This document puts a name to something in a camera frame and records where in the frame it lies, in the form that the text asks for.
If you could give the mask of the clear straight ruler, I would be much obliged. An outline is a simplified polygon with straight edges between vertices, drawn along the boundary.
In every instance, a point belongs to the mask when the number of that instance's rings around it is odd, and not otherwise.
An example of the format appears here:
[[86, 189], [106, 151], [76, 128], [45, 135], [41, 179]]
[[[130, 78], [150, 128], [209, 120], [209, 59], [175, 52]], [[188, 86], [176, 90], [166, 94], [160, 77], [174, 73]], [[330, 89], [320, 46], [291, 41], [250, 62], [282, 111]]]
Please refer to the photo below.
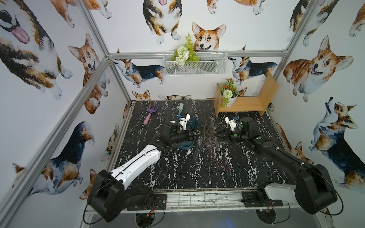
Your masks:
[[214, 139], [215, 139], [216, 151], [219, 153], [220, 152], [220, 146], [219, 146], [217, 136], [215, 135], [216, 134], [216, 128], [215, 128], [214, 119], [213, 119], [212, 116], [210, 117], [210, 120], [211, 120], [211, 124], [212, 124], [213, 136], [214, 136]]

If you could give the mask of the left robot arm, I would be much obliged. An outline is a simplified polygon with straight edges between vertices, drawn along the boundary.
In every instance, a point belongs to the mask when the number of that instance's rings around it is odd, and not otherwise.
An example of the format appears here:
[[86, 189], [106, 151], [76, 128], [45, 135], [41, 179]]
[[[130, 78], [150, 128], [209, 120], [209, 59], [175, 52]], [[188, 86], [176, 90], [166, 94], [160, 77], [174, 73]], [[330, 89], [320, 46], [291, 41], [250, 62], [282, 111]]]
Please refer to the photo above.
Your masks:
[[172, 120], [167, 121], [159, 130], [160, 134], [131, 160], [110, 172], [102, 170], [96, 175], [87, 205], [105, 222], [111, 222], [128, 208], [154, 210], [157, 207], [155, 193], [146, 186], [130, 189], [130, 184], [160, 160], [163, 149], [186, 142], [195, 143], [200, 131], [192, 121], [176, 123]]

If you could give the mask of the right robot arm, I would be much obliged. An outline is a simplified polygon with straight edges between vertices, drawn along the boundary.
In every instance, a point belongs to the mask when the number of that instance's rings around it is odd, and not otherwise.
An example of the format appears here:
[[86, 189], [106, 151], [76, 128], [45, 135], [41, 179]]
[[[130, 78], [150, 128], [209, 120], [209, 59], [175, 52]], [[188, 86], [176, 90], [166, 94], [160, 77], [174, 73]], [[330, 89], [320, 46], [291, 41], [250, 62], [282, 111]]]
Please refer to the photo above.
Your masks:
[[278, 162], [295, 180], [295, 184], [267, 183], [259, 187], [259, 198], [298, 204], [305, 212], [316, 214], [341, 200], [335, 190], [328, 170], [320, 165], [305, 162], [277, 146], [259, 130], [258, 123], [251, 117], [243, 117], [237, 123], [225, 119], [230, 128], [215, 133], [215, 137], [231, 143], [247, 143], [254, 151]]

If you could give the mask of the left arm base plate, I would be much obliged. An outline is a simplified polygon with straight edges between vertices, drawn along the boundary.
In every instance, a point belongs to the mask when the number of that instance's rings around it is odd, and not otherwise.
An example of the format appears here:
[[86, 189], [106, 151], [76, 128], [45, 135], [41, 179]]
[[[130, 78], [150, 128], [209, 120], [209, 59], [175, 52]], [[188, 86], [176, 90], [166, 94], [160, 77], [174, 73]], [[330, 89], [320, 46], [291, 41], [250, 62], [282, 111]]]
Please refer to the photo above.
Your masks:
[[154, 194], [149, 196], [146, 201], [143, 201], [135, 206], [130, 206], [127, 208], [128, 211], [150, 211], [155, 209], [166, 209], [167, 204], [167, 194]]

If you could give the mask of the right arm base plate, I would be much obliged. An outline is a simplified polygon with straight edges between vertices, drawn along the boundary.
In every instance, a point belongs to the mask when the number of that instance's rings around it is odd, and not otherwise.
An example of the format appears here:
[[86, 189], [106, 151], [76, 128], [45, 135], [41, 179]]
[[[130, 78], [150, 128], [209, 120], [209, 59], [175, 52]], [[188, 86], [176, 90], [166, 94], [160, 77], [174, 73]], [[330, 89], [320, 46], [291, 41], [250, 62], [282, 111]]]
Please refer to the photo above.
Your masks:
[[242, 195], [241, 202], [244, 203], [245, 207], [247, 208], [283, 206], [283, 202], [281, 200], [269, 199], [266, 193], [264, 193], [261, 190], [242, 192], [241, 195]]

